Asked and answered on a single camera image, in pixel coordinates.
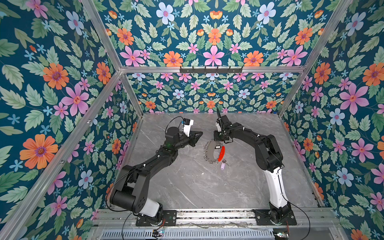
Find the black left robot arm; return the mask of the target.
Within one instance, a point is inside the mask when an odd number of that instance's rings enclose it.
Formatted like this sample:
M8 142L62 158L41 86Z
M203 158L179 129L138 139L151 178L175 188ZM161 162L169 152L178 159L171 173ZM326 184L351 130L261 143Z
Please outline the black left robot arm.
M177 159L179 150L195 147L203 132L190 131L188 134L177 127L169 128L165 141L155 155L135 166L124 166L114 186L109 192L109 202L135 215L148 218L163 217L162 204L148 198L150 181L162 169L169 167Z

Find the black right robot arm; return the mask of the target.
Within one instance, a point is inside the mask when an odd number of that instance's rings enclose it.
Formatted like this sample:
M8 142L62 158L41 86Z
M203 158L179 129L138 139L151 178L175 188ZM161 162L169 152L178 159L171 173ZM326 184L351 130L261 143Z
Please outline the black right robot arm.
M275 136L258 134L239 123L232 123L220 113L216 127L215 141L228 144L238 139L254 148L256 163L264 171L269 188L271 222L275 225L284 223L293 211L283 183L283 154Z

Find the red keyring opener tool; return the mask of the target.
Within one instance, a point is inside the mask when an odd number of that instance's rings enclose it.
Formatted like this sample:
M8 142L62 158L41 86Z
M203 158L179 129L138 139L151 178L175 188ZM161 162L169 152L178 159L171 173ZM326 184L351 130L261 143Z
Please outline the red keyring opener tool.
M225 147L222 146L222 147L221 147L221 150L220 150L219 157L218 157L218 162L221 162L221 161L224 159L225 152L226 152Z

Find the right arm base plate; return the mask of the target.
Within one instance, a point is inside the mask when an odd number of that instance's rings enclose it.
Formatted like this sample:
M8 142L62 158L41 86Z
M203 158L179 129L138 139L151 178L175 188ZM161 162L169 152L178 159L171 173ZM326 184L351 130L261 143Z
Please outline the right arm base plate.
M255 214L256 223L258 226L296 226L295 215L292 210L252 210Z

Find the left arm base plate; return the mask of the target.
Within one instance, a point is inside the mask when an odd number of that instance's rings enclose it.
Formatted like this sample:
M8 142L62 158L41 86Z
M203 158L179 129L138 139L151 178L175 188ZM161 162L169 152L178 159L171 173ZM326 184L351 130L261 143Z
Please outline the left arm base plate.
M176 210L160 210L154 217L139 214L136 227L174 227L177 214Z

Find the purple tag key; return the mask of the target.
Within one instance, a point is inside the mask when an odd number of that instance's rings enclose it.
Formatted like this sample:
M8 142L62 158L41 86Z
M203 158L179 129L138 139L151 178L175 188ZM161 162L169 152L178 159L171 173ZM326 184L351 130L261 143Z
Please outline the purple tag key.
M229 168L230 166L228 165L228 163L221 163L221 170L223 171L224 169L226 168Z

